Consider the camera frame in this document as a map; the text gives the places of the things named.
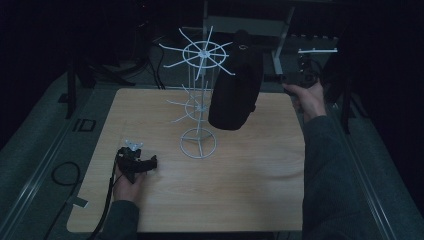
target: table top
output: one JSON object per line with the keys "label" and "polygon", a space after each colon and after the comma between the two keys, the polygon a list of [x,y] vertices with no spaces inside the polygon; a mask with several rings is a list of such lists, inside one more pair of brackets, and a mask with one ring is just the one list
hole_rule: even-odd
{"label": "table top", "polygon": [[289,96],[260,93],[256,110],[237,131],[209,125],[215,152],[186,156],[180,137],[197,123],[182,90],[121,89],[106,119],[67,228],[91,232],[100,220],[116,151],[126,139],[143,142],[142,159],[158,157],[143,182],[140,232],[301,230],[304,141]]}

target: dark background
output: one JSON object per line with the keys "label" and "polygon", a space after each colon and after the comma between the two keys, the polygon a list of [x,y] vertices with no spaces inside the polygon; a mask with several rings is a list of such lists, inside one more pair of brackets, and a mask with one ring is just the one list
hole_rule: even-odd
{"label": "dark background", "polygon": [[[70,56],[117,64],[120,36],[146,21],[170,37],[182,25],[201,26],[201,2],[2,0],[0,148],[65,73]],[[299,5],[289,34],[339,38],[339,54],[329,59],[325,72],[340,76],[334,85],[352,77],[353,91],[424,214],[424,3],[335,2],[346,5]]]}

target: forearm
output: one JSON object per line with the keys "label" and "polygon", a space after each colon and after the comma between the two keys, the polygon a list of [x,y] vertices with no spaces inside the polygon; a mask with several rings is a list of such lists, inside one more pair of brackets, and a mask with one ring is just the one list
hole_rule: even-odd
{"label": "forearm", "polygon": [[304,239],[356,239],[361,214],[353,171],[328,117],[305,125]]}
{"label": "forearm", "polygon": [[138,219],[139,209],[134,203],[115,201],[96,240],[136,240]]}

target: person's left hand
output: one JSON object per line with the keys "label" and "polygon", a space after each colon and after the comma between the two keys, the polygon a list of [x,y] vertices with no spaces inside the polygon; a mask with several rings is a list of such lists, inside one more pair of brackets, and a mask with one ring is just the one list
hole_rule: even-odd
{"label": "person's left hand", "polygon": [[119,179],[116,180],[113,187],[114,200],[130,201],[138,206],[141,200],[141,185],[144,177],[146,176],[146,173],[136,173],[134,184],[132,184],[124,175],[122,175],[118,165],[116,165],[115,175]]}

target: white wire rack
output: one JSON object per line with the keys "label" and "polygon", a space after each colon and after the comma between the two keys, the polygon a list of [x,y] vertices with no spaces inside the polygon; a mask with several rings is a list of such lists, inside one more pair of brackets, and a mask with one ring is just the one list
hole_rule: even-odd
{"label": "white wire rack", "polygon": [[234,75],[234,73],[231,73],[221,65],[228,57],[224,47],[232,42],[223,45],[211,42],[212,30],[213,27],[210,29],[207,40],[193,42],[179,29],[181,35],[189,41],[189,44],[183,49],[160,44],[162,48],[179,51],[182,55],[181,61],[171,65],[164,65],[164,67],[172,68],[180,64],[187,64],[188,66],[188,87],[184,86],[184,84],[182,85],[188,95],[187,101],[179,103],[168,100],[168,102],[182,105],[185,109],[185,114],[173,122],[176,123],[185,118],[190,118],[197,122],[197,127],[187,130],[180,138],[181,150],[192,158],[209,157],[216,149],[215,135],[212,131],[203,127],[203,122],[206,121],[204,119],[205,113],[209,109],[212,96],[212,87],[208,89],[209,82],[211,82],[211,86],[214,85],[215,75],[219,70]]}

